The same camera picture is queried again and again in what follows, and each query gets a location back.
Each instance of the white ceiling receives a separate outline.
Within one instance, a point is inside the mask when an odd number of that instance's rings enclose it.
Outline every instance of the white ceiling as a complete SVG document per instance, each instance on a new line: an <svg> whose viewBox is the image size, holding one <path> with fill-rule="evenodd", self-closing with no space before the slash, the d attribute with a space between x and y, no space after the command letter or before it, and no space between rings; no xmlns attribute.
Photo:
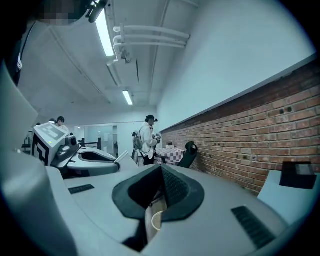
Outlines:
<svg viewBox="0 0 320 256"><path fill-rule="evenodd" d="M109 2L111 7L106 11L111 23L108 24L111 39L116 35L112 27L120 23L162 25L189 34L198 10L182 0ZM44 117L64 115L66 111L78 115L77 110L87 107L92 111L103 108L108 112L156 106L175 53L184 50L163 46L131 46L128 50L138 59L139 83L117 86L106 65L108 58L94 23L89 23L85 17L69 26L37 22L23 53L18 87ZM123 90L129 90L133 96L133 107L128 106Z"/></svg>

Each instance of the fluorescent light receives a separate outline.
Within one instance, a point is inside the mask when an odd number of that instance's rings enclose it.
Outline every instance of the fluorescent light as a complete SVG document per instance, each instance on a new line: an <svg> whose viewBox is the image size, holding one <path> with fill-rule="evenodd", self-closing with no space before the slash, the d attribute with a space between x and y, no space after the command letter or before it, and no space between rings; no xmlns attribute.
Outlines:
<svg viewBox="0 0 320 256"><path fill-rule="evenodd" d="M98 29L98 33L100 36L100 40L101 40L105 55L107 55L108 57L115 55L113 46L111 45L111 41L110 41L105 9L101 11L98 18L95 21L95 24L96 24L96 28Z"/></svg>
<svg viewBox="0 0 320 256"><path fill-rule="evenodd" d="M124 90L122 93L123 93L123 95L124 95L124 97L126 99L126 102L128 102L129 105L132 105L133 103L131 101L129 92L127 90Z"/></svg>

